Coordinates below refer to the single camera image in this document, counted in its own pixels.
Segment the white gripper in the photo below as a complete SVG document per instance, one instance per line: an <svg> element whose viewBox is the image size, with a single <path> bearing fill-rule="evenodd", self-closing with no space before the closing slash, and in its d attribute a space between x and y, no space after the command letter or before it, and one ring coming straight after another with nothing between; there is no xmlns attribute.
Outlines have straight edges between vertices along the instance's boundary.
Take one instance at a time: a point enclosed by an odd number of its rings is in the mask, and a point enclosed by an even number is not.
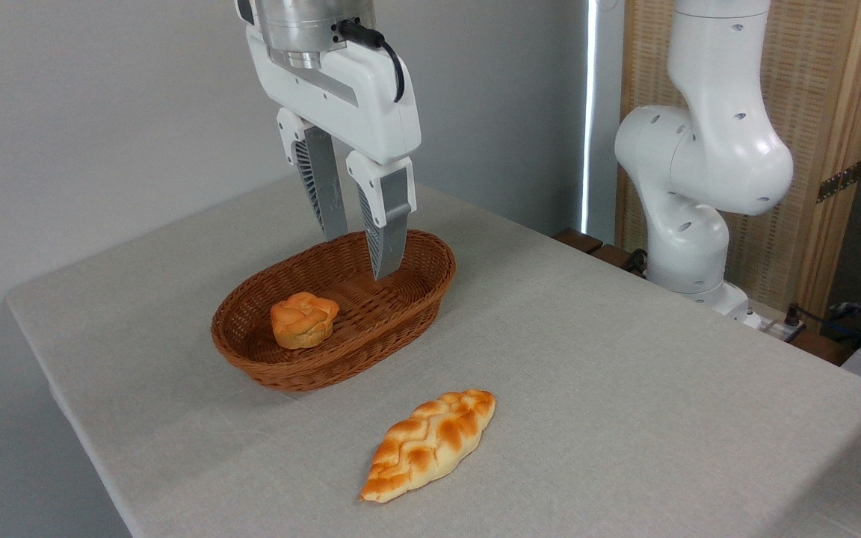
<svg viewBox="0 0 861 538"><path fill-rule="evenodd" d="M406 156L422 142L410 75L396 102L394 65L383 52L351 42L324 52L320 69L301 69L281 55L270 57L258 28L246 26L245 34L262 87L284 107L277 122L285 156L300 174L325 241L348 233L332 135L356 150L346 166L358 188L374 279L396 272L407 218L416 210L413 163Z"/></svg>

